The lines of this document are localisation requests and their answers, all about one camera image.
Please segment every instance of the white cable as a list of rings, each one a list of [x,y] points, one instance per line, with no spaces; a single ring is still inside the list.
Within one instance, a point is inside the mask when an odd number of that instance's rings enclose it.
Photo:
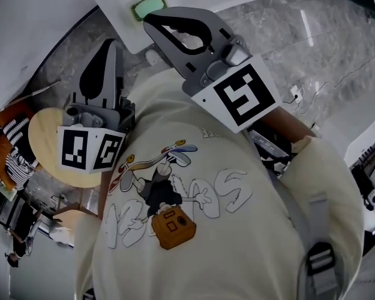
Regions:
[[[305,115],[312,107],[313,107],[313,104],[314,104],[314,100],[315,100],[315,97],[317,94],[319,94],[319,92],[322,90],[322,88],[326,85],[329,85],[331,88],[333,89],[337,89],[342,83],[344,80],[346,80],[349,76],[351,76],[352,74],[356,73],[357,71],[361,70],[364,66],[366,66],[367,64],[369,64],[373,59],[375,58],[375,55],[370,59],[368,60],[367,62],[365,62],[363,65],[361,65],[358,69],[354,70],[353,72],[350,72],[347,76],[343,77],[340,82],[335,85],[335,86],[332,86],[332,84],[330,84],[329,82],[325,82],[315,93],[314,95],[312,96],[312,99],[311,99],[311,103],[309,105],[309,107],[307,108],[307,110],[305,110],[304,112],[300,113],[300,105],[301,103],[303,102],[300,101],[299,105],[297,106],[297,108],[293,111],[293,116],[295,115],[295,113],[297,112],[297,115],[299,117]]]

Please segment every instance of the black buckle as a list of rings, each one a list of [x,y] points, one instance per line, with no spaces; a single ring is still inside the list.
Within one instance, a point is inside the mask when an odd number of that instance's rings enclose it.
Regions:
[[[321,273],[335,266],[335,255],[332,246],[327,242],[316,243],[307,253],[308,275]]]

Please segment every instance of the marble floor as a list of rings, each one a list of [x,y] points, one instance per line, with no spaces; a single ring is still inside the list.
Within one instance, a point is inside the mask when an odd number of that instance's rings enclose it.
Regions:
[[[364,9],[352,2],[259,0],[219,15],[243,36],[253,54],[261,54],[283,101],[293,99],[289,93],[292,85],[302,90],[301,104],[284,104],[284,108],[306,125],[322,125],[342,105],[366,92],[375,94],[375,19],[368,19]],[[78,61],[107,38],[120,40],[97,10],[64,40],[32,82],[30,88],[36,90],[59,81],[33,98],[35,109],[63,107]],[[190,36],[180,38],[190,48],[197,44]],[[125,95],[140,70],[149,66],[144,53],[131,54],[125,49]],[[75,191],[44,171],[31,178],[30,186],[48,204],[53,194]],[[97,188],[87,191],[84,204],[97,208]]]

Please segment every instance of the cream t-shirt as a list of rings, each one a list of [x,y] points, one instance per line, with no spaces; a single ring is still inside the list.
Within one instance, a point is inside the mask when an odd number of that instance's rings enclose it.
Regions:
[[[261,161],[181,91],[175,70],[135,88],[136,128],[116,164],[102,222],[75,232],[77,296],[97,299],[295,299],[301,240]],[[353,281],[363,209],[348,168],[320,139],[281,181],[307,212],[324,191],[332,245]]]

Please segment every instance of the green soap dish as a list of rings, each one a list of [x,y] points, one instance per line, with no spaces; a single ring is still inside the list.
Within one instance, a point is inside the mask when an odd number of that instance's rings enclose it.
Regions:
[[[136,21],[142,22],[144,17],[155,10],[167,7],[165,0],[142,0],[131,6],[133,17]]]

